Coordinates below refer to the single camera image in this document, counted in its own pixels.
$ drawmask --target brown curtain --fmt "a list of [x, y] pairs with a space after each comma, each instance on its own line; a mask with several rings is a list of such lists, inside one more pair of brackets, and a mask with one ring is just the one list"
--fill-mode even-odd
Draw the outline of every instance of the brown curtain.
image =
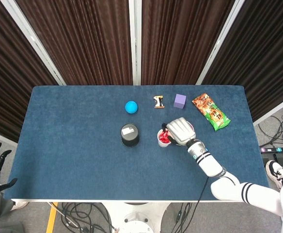
[[195, 84], [234, 0], [143, 0], [141, 83]]
[[17, 0], [69, 85], [132, 81], [127, 0]]
[[203, 84], [245, 87], [253, 120], [283, 102], [283, 0], [247, 0]]
[[0, 3], [0, 134], [17, 142], [37, 85], [56, 82]]

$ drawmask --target floor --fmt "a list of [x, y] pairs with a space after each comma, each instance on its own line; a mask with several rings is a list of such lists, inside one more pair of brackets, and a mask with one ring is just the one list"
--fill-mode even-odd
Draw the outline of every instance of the floor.
[[[283, 116], [283, 108], [274, 116], [281, 119]], [[265, 130], [268, 135], [274, 135], [278, 129], [279, 123], [269, 117], [260, 123], [260, 127]], [[260, 145], [268, 142], [270, 138], [265, 136], [258, 126], [254, 127], [258, 142]], [[7, 157], [1, 172], [0, 183], [6, 183], [12, 167], [16, 148], [3, 143], [1, 151], [13, 150]], [[270, 187], [276, 189], [272, 182]], [[176, 219], [180, 203], [171, 204], [162, 220], [161, 232], [170, 233]], [[12, 211], [6, 216], [0, 218], [0, 226], [13, 225], [22, 223], [26, 233], [45, 233], [49, 219], [50, 206], [47, 203], [32, 202], [21, 210]], [[100, 217], [98, 211], [91, 213], [93, 221], [104, 226], [106, 224]], [[244, 203], [200, 203], [194, 220], [188, 228], [188, 232], [204, 232], [204, 233], [279, 233], [281, 230], [280, 218]], [[60, 215], [56, 215], [54, 224], [54, 233], [69, 232], [61, 223]]]

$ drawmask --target snack bag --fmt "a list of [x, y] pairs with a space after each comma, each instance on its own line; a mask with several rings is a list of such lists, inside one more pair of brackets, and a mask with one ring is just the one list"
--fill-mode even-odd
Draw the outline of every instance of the snack bag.
[[192, 103], [200, 110], [206, 119], [212, 124], [215, 131], [226, 127], [230, 119], [215, 105], [213, 100], [204, 93], [195, 98]]

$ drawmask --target shoe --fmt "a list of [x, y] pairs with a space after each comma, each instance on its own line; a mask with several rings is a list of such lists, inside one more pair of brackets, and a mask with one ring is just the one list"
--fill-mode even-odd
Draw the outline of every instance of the shoe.
[[28, 204], [27, 201], [14, 201], [14, 203], [15, 204], [13, 205], [13, 207], [10, 211], [22, 209], [23, 207], [25, 207]]
[[276, 183], [280, 190], [283, 186], [283, 167], [274, 160], [269, 160], [266, 164], [266, 171], [268, 177]]

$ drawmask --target table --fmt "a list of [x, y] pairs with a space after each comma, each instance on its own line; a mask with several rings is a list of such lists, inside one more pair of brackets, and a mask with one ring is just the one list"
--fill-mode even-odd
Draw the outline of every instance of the table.
[[[214, 131], [192, 104], [207, 93], [231, 119]], [[173, 107], [186, 95], [184, 109]], [[164, 109], [153, 97], [163, 95]], [[134, 100], [137, 113], [125, 112]], [[33, 89], [6, 198], [30, 201], [196, 201], [206, 176], [186, 148], [157, 145], [162, 122], [184, 117], [197, 138], [240, 182], [268, 186], [244, 88], [231, 85], [38, 86]], [[135, 124], [137, 146], [122, 144], [120, 129]], [[202, 196], [215, 201], [210, 179]]]

